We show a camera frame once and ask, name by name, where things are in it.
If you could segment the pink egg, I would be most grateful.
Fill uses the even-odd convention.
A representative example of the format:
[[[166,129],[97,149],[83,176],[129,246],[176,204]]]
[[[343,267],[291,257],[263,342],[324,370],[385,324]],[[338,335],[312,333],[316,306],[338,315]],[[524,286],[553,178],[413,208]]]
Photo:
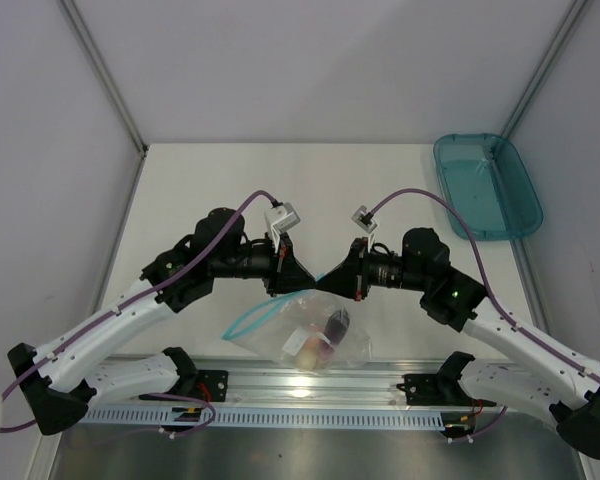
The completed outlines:
[[[319,347],[318,347],[318,354],[319,354],[319,358],[322,361],[326,361],[328,360],[334,353],[334,349],[330,344],[327,344],[323,341],[321,341],[319,343]]]

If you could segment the purple eggplant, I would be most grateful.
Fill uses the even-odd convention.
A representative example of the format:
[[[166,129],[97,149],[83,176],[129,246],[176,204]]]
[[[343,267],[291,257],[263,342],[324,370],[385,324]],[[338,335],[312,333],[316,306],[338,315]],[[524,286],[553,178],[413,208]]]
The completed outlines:
[[[346,309],[332,313],[324,327],[323,334],[331,346],[339,345],[344,339],[350,326],[350,316]]]

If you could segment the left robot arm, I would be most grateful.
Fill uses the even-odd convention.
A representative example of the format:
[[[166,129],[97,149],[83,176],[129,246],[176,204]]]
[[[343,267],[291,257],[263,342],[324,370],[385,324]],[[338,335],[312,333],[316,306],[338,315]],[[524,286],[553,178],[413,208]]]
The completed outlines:
[[[270,296],[313,288],[315,279],[295,259],[288,234],[299,221],[290,204],[276,203],[265,214],[265,236],[249,240],[240,212],[214,209],[146,266],[112,305],[47,344],[13,347],[8,360],[34,425],[54,435],[101,404],[132,397],[198,398],[199,371],[180,347],[137,362],[104,361],[139,333],[209,295],[218,278],[260,279]]]

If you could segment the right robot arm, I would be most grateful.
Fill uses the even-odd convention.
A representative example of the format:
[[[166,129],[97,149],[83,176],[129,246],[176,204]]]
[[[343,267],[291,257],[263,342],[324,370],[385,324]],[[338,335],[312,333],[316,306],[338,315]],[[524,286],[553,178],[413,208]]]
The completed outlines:
[[[450,357],[454,369],[436,380],[448,403],[487,400],[553,427],[578,452],[600,460],[600,362],[561,344],[502,307],[485,281],[450,263],[449,248],[431,228],[414,228],[402,252],[378,253],[355,240],[347,257],[318,280],[319,290],[355,301],[373,287],[417,291],[426,314],[479,340],[525,368],[499,371],[471,355]]]

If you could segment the cream white egg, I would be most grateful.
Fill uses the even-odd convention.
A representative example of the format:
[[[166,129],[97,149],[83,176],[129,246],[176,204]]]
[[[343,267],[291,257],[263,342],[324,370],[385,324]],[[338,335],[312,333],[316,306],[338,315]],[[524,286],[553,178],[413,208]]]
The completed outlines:
[[[302,349],[295,356],[295,366],[299,370],[314,371],[319,366],[319,352],[316,349]]]

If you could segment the clear zip top bag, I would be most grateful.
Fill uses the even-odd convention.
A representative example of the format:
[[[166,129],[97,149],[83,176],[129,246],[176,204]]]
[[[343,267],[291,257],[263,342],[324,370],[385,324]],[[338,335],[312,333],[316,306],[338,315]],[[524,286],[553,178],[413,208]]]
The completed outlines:
[[[238,317],[222,339],[283,367],[295,368],[295,356],[302,349],[329,344],[323,330],[329,316],[346,309],[344,300],[331,294],[306,290],[264,301]],[[372,341],[349,313],[350,326],[342,342],[326,361],[310,373],[323,373],[334,366],[357,368],[372,358]]]

